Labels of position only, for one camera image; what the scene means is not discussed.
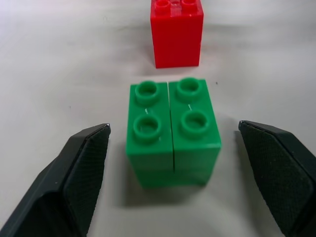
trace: lego stud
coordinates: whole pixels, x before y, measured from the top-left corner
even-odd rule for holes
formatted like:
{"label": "lego stud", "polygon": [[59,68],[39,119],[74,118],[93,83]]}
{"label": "lego stud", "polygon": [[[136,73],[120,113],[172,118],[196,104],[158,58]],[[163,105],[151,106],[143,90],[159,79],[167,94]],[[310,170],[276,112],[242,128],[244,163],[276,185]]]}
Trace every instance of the lego stud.
{"label": "lego stud", "polygon": [[169,0],[158,0],[155,2],[155,11],[159,14],[170,13],[171,4]]}
{"label": "lego stud", "polygon": [[197,11],[198,5],[196,0],[182,0],[182,10],[186,12]]}
{"label": "lego stud", "polygon": [[159,99],[159,87],[153,81],[143,81],[136,86],[135,96],[139,104],[153,105]]}
{"label": "lego stud", "polygon": [[138,141],[152,143],[160,137],[162,125],[157,116],[145,114],[136,118],[133,130]]}
{"label": "lego stud", "polygon": [[177,84],[177,96],[183,102],[190,103],[201,94],[202,86],[199,80],[195,78],[184,78]]}
{"label": "lego stud", "polygon": [[180,120],[182,132],[191,139],[202,137],[210,128],[208,116],[200,110],[186,111]]}

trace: toy block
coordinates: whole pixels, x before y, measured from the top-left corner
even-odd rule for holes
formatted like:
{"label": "toy block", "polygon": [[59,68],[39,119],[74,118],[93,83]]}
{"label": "toy block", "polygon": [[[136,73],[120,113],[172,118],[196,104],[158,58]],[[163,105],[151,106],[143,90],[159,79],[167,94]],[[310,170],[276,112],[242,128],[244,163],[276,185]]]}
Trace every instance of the toy block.
{"label": "toy block", "polygon": [[221,149],[206,81],[185,78],[170,82],[169,100],[175,174],[204,174],[206,183]]}
{"label": "toy block", "polygon": [[200,0],[152,0],[156,68],[199,65],[203,28]]}
{"label": "toy block", "polygon": [[173,173],[173,145],[166,82],[144,81],[131,85],[126,154],[135,173]]}

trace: stacked green bricks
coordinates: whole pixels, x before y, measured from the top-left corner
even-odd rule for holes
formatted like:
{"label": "stacked green bricks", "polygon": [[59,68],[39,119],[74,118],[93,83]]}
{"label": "stacked green bricks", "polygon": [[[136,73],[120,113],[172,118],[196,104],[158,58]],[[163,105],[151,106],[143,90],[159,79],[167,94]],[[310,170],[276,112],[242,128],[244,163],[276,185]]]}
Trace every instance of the stacked green bricks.
{"label": "stacked green bricks", "polygon": [[205,185],[221,149],[206,82],[168,85],[131,86],[127,156],[144,188]]}

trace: white table surface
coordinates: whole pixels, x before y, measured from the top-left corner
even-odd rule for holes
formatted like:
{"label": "white table surface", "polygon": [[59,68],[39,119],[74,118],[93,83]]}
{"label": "white table surface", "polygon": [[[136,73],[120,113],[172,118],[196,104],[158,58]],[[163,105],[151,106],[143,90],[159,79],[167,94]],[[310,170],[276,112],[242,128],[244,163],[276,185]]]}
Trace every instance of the white table surface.
{"label": "white table surface", "polygon": [[[0,227],[78,131],[112,127],[89,237],[280,237],[238,155],[241,119],[316,154],[316,1],[204,0],[200,66],[156,70],[150,0],[0,0]],[[143,191],[124,156],[129,85],[206,78],[223,149],[203,188]]]}

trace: red duplo block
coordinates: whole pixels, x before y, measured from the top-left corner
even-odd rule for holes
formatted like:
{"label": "red duplo block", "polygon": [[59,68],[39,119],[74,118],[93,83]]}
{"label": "red duplo block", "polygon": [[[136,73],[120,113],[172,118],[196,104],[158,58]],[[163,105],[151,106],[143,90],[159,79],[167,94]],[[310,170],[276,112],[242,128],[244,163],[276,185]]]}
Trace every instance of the red duplo block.
{"label": "red duplo block", "polygon": [[200,0],[152,0],[156,68],[198,66],[203,16]]}

